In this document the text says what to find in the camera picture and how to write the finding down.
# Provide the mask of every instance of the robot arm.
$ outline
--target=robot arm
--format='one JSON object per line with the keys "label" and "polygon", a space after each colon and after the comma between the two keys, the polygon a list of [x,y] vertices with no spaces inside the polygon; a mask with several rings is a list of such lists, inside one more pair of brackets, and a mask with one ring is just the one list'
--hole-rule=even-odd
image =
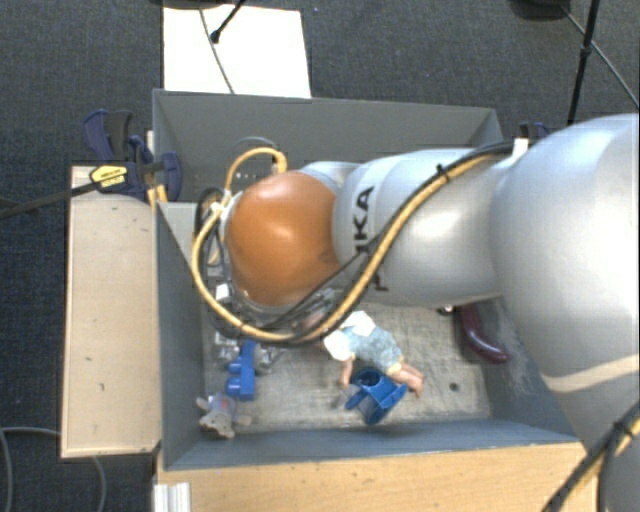
{"label": "robot arm", "polygon": [[[368,300],[398,306],[503,296],[587,448],[637,402],[637,115],[574,125],[521,157],[420,151],[315,164],[254,187],[224,227],[239,300],[281,314],[341,265],[365,260],[347,270],[337,309],[298,340],[339,323],[367,287]],[[256,227],[271,214],[269,229]],[[257,234],[241,240],[248,224]],[[638,475],[636,443],[611,468],[610,510],[640,503]]]}

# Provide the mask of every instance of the blue toy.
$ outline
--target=blue toy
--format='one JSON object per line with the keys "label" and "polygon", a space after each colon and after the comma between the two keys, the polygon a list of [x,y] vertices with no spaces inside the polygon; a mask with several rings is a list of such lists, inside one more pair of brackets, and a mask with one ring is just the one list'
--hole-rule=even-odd
{"label": "blue toy", "polygon": [[232,377],[227,379],[225,391],[227,395],[240,401],[253,400],[255,396],[256,372],[253,367],[253,351],[255,348],[255,341],[245,341],[240,355],[227,366],[227,371]]}
{"label": "blue toy", "polygon": [[351,381],[360,389],[345,404],[346,409],[357,407],[367,425],[375,425],[407,392],[407,385],[397,385],[375,368],[360,370]]}

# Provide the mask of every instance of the wooden board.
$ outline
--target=wooden board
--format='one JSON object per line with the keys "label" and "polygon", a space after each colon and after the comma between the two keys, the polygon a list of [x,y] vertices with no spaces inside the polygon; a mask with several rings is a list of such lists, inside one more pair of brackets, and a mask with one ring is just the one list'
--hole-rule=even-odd
{"label": "wooden board", "polygon": [[[322,463],[164,472],[191,485],[193,512],[532,512],[584,456],[579,443]],[[595,485],[564,512],[595,510]]]}
{"label": "wooden board", "polygon": [[[72,170],[72,184],[91,168]],[[151,452],[160,440],[157,290],[149,205],[71,201],[62,457]]]}

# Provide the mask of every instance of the dark carpet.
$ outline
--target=dark carpet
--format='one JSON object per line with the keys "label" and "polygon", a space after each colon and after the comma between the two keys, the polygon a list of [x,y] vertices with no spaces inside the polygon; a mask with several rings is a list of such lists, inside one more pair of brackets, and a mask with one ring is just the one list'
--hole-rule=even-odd
{"label": "dark carpet", "polygon": [[[97,108],[151,127],[162,85],[158,1],[3,0],[0,3],[0,196],[27,201],[67,186],[92,157],[80,123]],[[302,11],[314,96],[495,108],[505,135],[524,120],[566,122],[582,35],[550,8],[516,0],[254,1]],[[571,2],[583,25],[589,2]],[[602,2],[595,39],[638,96],[640,2]],[[632,112],[597,55],[578,119]],[[0,221],[0,425],[60,428],[66,226],[64,204]],[[55,441],[11,435],[15,511],[89,510],[99,499],[90,462],[62,463]],[[148,456],[103,461],[105,510],[151,508]],[[0,469],[0,507],[6,499]]]}

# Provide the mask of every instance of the gray box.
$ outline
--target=gray box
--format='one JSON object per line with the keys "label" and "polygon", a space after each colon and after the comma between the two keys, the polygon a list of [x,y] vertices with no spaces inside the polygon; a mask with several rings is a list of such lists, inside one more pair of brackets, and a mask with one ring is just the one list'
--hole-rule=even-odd
{"label": "gray box", "polygon": [[161,205],[156,223],[167,470],[575,441],[499,301],[479,310],[487,335],[508,341],[512,361],[505,366],[482,364],[461,349],[452,318],[371,304],[367,310],[383,319],[410,361],[428,369],[423,397],[405,398],[381,425],[365,428],[357,413],[330,404],[333,362],[292,350],[273,375],[257,379],[256,401],[242,405],[257,423],[231,441],[211,440],[199,429],[195,399],[215,392],[224,372],[211,363],[214,333],[191,280],[189,201],[206,186],[222,185],[234,144],[267,137],[299,168],[315,160],[364,162],[429,147],[475,147],[502,136],[495,112],[484,108],[166,91],[154,91],[153,105],[156,153],[178,151],[186,173],[184,202]]}

